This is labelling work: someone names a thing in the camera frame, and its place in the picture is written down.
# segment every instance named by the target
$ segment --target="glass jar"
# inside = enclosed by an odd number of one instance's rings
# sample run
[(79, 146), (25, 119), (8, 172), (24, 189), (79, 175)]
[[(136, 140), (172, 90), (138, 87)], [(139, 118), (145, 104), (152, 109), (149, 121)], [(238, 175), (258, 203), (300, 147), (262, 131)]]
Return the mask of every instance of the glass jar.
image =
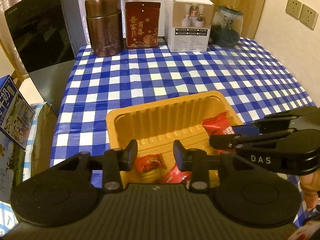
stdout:
[(220, 5), (212, 20), (210, 36), (213, 43), (230, 47), (238, 43), (242, 31), (243, 13), (231, 6)]

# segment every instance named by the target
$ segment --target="jar lid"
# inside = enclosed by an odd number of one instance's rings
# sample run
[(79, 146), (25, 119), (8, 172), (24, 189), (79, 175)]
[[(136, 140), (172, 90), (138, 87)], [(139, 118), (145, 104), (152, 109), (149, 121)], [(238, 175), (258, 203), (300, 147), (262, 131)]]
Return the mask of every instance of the jar lid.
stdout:
[(87, 17), (102, 17), (121, 12), (121, 0), (85, 0)]
[(237, 15), (243, 15), (243, 13), (241, 11), (239, 11), (238, 9), (230, 6), (230, 5), (219, 5), (218, 6), (221, 10), (224, 10), (226, 12), (232, 13), (232, 14), (237, 14)]

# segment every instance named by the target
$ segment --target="brown thermos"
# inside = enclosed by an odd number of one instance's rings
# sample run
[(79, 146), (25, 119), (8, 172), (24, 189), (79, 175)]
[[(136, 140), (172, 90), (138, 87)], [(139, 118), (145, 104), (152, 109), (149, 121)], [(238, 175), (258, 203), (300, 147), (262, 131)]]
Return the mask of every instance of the brown thermos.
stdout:
[(86, 0), (85, 11), (92, 52), (109, 57), (123, 50), (121, 0)]

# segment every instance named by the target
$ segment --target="electrical socket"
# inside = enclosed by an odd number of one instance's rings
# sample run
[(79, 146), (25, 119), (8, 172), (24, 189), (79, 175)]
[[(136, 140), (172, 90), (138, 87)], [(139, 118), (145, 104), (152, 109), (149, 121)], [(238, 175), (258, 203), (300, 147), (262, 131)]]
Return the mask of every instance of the electrical socket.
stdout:
[(299, 2), (298, 0), (288, 0), (285, 12), (290, 16), (299, 19), (301, 9), (302, 2)]
[(318, 15), (319, 14), (315, 10), (304, 4), (300, 14), (300, 22), (313, 30), (316, 26)]

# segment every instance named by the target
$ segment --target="ribbed black surface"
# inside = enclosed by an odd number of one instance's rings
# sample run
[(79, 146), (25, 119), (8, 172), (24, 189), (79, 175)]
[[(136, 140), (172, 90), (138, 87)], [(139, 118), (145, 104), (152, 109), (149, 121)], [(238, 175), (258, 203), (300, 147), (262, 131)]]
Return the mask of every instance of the ribbed black surface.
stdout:
[(105, 195), (94, 212), (74, 224), (40, 228), (20, 223), (3, 239), (284, 240), (295, 230), (291, 224), (271, 229), (239, 225), (221, 215), (209, 197), (183, 185), (130, 184), (124, 192)]

